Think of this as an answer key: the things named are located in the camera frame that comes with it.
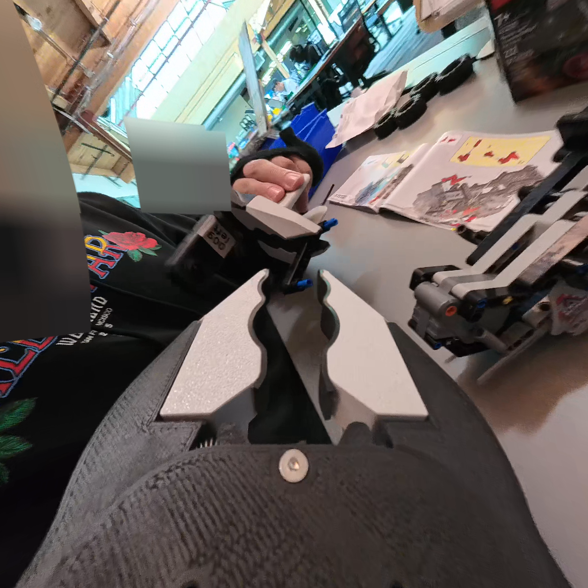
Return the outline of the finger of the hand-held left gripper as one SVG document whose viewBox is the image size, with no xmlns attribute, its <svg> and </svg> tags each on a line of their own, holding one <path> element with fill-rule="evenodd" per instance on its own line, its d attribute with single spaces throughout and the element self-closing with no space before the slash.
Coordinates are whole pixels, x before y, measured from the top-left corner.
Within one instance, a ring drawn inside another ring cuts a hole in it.
<svg viewBox="0 0 588 588">
<path fill-rule="evenodd" d="M 310 260 L 324 253 L 323 239 L 258 239 L 257 244 L 270 258 L 289 266 L 296 255 L 306 246 L 306 257 L 299 262 L 298 271 L 305 273 Z"/>
<path fill-rule="evenodd" d="M 282 239 L 313 236 L 322 231 L 319 224 L 263 196 L 256 196 L 247 204 L 247 214 Z"/>
</svg>

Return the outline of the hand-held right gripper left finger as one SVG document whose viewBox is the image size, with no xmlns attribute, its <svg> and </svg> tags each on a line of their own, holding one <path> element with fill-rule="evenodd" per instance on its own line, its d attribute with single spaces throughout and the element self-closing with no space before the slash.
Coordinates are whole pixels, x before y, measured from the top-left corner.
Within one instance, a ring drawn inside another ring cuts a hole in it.
<svg viewBox="0 0 588 588">
<path fill-rule="evenodd" d="M 269 270 L 256 273 L 199 321 L 161 410 L 162 420 L 252 420 L 267 353 L 254 334 Z"/>
</svg>

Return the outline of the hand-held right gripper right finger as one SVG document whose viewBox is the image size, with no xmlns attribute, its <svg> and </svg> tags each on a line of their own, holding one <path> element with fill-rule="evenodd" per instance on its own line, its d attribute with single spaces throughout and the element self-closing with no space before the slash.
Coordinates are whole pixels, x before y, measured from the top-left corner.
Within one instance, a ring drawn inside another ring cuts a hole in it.
<svg viewBox="0 0 588 588">
<path fill-rule="evenodd" d="M 340 428 L 382 420 L 424 421 L 429 412 L 386 319 L 327 270 L 318 272 L 320 328 L 327 338 L 320 410 Z"/>
</svg>

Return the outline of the black toy beam blue pins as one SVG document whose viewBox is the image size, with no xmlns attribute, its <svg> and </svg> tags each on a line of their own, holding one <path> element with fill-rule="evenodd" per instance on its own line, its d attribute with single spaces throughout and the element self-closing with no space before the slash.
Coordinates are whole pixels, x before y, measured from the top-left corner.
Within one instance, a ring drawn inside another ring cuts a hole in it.
<svg viewBox="0 0 588 588">
<path fill-rule="evenodd" d="M 338 223 L 336 218 L 321 221 L 317 234 L 293 239 L 291 247 L 295 257 L 290 262 L 280 286 L 280 290 L 284 295 L 302 292 L 312 287 L 312 279 L 303 278 L 303 274 L 312 258 L 324 254 L 330 248 L 330 243 L 323 240 L 322 236 L 337 226 Z"/>
</svg>

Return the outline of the toy brick monster truck model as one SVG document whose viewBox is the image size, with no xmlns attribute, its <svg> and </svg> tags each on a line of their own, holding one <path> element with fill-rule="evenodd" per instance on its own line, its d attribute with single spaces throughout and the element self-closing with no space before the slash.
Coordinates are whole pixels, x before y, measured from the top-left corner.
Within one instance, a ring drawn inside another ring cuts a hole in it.
<svg viewBox="0 0 588 588">
<path fill-rule="evenodd" d="M 587 108 L 556 128 L 563 145 L 555 170 L 522 187 L 492 231 L 458 226 L 477 246 L 467 267 L 417 268 L 411 277 L 408 326 L 432 349 L 501 356 L 480 382 L 547 334 L 587 331 L 587 187 L 569 187 L 587 168 Z"/>
</svg>

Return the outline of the grey desk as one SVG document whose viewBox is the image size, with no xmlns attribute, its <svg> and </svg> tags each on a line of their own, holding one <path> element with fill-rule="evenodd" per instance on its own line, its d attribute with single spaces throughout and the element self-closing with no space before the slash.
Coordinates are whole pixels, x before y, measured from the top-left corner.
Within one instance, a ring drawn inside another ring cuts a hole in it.
<svg viewBox="0 0 588 588">
<path fill-rule="evenodd" d="M 331 271 L 386 319 L 433 424 L 392 422 L 392 447 L 325 479 L 318 556 L 334 587 L 587 587 L 587 335 L 544 338 L 477 383 L 495 357 L 452 359 L 409 329 L 414 268 L 473 245 L 393 214 L 338 207 Z"/>
</svg>

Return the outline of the person's left hand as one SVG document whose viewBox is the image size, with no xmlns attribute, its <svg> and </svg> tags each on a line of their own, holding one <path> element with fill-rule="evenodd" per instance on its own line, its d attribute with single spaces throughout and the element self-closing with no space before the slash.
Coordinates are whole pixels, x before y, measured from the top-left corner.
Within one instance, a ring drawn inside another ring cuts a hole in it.
<svg viewBox="0 0 588 588">
<path fill-rule="evenodd" d="M 231 186 L 241 194 L 263 196 L 279 203 L 298 190 L 308 175 L 310 183 L 299 195 L 293 210 L 305 214 L 309 192 L 324 173 L 323 159 L 315 148 L 298 138 L 289 127 L 280 132 L 284 148 L 266 149 L 240 159 L 231 172 Z"/>
</svg>

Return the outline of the blue plastic bin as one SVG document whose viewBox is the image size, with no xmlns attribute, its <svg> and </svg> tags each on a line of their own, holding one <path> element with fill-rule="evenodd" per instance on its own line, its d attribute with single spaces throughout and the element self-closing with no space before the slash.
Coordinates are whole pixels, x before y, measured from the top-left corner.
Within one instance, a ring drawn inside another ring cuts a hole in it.
<svg viewBox="0 0 588 588">
<path fill-rule="evenodd" d="M 334 138 L 335 128 L 327 110 L 319 111 L 315 104 L 303 107 L 285 129 L 286 135 L 289 135 L 290 130 L 298 139 L 311 145 L 321 157 L 323 173 L 318 180 L 320 184 L 342 149 L 341 145 L 329 146 Z"/>
</svg>

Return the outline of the black toy tire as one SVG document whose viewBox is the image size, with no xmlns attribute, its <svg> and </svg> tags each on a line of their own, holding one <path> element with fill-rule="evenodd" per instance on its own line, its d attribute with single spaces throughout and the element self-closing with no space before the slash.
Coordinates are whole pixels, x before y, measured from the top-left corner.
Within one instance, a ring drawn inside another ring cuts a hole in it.
<svg viewBox="0 0 588 588">
<path fill-rule="evenodd" d="M 374 125 L 373 131 L 378 140 L 383 140 L 398 128 L 396 122 L 396 110 L 393 109 L 384 114 Z"/>
<path fill-rule="evenodd" d="M 406 129 L 419 120 L 427 111 L 428 102 L 420 93 L 411 94 L 409 99 L 394 110 L 394 123 L 398 129 Z"/>
<path fill-rule="evenodd" d="M 465 54 L 448 64 L 436 77 L 439 95 L 444 96 L 464 84 L 474 73 L 475 58 Z"/>
<path fill-rule="evenodd" d="M 439 93 L 437 77 L 438 73 L 432 73 L 414 85 L 409 92 L 410 99 L 427 104 Z"/>
</svg>

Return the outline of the open instruction booklet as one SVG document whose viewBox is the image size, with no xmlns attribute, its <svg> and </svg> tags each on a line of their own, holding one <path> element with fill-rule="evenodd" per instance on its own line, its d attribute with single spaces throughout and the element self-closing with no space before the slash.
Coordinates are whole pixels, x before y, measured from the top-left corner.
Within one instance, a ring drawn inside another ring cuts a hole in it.
<svg viewBox="0 0 588 588">
<path fill-rule="evenodd" d="M 392 212 L 454 231 L 490 232 L 519 203 L 523 187 L 557 167 L 557 130 L 489 135 L 449 131 L 435 143 L 371 155 L 327 202 L 372 214 Z"/>
</svg>

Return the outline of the large window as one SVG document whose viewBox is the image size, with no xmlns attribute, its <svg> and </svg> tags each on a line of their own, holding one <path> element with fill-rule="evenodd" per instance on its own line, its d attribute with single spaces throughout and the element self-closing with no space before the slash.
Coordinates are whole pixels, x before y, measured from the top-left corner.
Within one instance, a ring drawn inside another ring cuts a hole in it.
<svg viewBox="0 0 588 588">
<path fill-rule="evenodd" d="M 233 1 L 177 1 L 132 65 L 102 117 L 124 128 L 126 117 L 151 118 L 210 39 Z"/>
</svg>

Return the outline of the cardboard box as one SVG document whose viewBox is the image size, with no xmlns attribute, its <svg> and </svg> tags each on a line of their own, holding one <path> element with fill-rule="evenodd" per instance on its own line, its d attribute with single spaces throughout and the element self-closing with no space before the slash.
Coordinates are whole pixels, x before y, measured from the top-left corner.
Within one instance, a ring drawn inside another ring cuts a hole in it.
<svg viewBox="0 0 588 588">
<path fill-rule="evenodd" d="M 415 18 L 423 33 L 440 31 L 467 13 L 485 6 L 485 1 L 412 1 Z"/>
</svg>

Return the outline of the black toy set box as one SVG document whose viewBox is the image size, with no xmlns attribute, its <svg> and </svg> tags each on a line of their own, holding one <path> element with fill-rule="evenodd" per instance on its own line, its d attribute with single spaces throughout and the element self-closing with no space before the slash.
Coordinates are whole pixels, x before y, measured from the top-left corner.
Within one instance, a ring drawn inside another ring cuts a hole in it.
<svg viewBox="0 0 588 588">
<path fill-rule="evenodd" d="M 485 4 L 514 102 L 587 82 L 587 1 Z"/>
</svg>

